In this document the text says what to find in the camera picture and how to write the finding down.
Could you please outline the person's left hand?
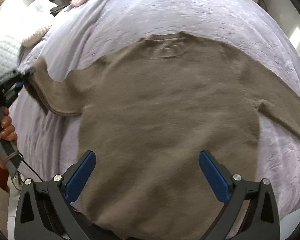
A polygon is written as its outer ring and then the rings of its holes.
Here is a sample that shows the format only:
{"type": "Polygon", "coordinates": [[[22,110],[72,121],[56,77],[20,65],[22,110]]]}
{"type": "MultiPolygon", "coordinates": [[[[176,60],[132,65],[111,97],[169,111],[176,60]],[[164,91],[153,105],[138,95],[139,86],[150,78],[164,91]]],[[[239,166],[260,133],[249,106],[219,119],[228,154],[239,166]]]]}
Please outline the person's left hand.
{"type": "MultiPolygon", "coordinates": [[[[17,143],[18,136],[15,133],[15,127],[12,124],[12,118],[9,116],[10,111],[8,108],[4,108],[4,117],[0,121],[0,127],[2,128],[2,131],[0,132],[0,139],[4,139],[9,142],[17,143]]],[[[0,168],[3,170],[6,169],[4,166],[4,162],[0,158],[0,168]]]]}

